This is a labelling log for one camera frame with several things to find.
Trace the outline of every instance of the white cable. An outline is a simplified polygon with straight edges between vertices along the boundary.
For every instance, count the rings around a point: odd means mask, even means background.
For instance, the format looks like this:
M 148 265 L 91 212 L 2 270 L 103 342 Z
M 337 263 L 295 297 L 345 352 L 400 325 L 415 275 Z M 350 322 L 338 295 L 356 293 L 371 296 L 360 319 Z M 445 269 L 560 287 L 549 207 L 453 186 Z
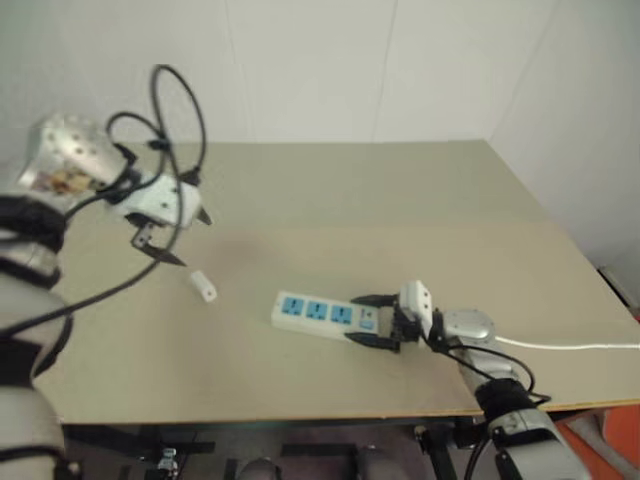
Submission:
M 541 343 L 520 342 L 510 338 L 496 337 L 496 340 L 509 345 L 516 345 L 524 348 L 538 348 L 540 350 L 590 350 L 595 348 L 625 348 L 640 350 L 640 343 L 587 343 L 584 345 L 544 345 Z

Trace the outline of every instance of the power strip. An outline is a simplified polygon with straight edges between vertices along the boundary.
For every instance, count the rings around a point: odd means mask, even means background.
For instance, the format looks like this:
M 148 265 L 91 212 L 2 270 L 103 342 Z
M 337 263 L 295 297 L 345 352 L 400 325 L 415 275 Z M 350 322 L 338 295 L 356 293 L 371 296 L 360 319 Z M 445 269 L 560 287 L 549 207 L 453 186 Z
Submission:
M 378 309 L 281 291 L 271 312 L 274 327 L 347 340 L 346 332 L 378 334 Z

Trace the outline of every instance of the power strip switch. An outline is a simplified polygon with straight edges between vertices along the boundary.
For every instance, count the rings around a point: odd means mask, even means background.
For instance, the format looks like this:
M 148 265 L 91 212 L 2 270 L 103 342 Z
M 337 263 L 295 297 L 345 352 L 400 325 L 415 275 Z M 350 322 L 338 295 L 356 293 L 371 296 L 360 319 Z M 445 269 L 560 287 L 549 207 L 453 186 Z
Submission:
M 274 327 L 350 341 L 347 332 L 378 334 L 378 309 L 281 291 L 271 312 Z

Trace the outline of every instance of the table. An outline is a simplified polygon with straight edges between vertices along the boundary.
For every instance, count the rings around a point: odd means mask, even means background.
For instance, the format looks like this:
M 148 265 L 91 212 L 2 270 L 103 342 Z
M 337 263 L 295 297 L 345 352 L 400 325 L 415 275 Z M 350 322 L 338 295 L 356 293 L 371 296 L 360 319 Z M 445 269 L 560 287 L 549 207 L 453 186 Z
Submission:
M 186 167 L 195 145 L 177 149 Z M 478 308 L 531 342 L 638 341 L 631 316 L 484 141 L 385 145 L 213 144 L 202 184 L 215 225 L 196 224 L 135 288 L 78 312 L 37 381 L 66 423 L 188 423 L 478 413 L 449 359 L 281 331 L 280 289 L 348 300 L 421 279 L 441 309 Z M 148 259 L 100 206 L 63 250 L 69 301 Z M 219 298 L 188 282 L 202 270 Z M 553 396 L 550 409 L 640 401 L 638 351 L 505 346 Z

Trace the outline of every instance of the white wall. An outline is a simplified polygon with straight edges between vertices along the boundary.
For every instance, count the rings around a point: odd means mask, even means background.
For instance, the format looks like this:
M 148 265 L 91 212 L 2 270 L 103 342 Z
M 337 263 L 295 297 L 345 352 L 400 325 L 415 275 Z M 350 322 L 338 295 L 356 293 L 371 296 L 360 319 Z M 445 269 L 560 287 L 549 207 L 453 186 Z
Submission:
M 172 63 L 214 141 L 490 139 L 606 262 L 640 232 L 636 25 L 633 0 L 4 0 L 0 158 L 53 109 L 148 112 L 149 68 Z

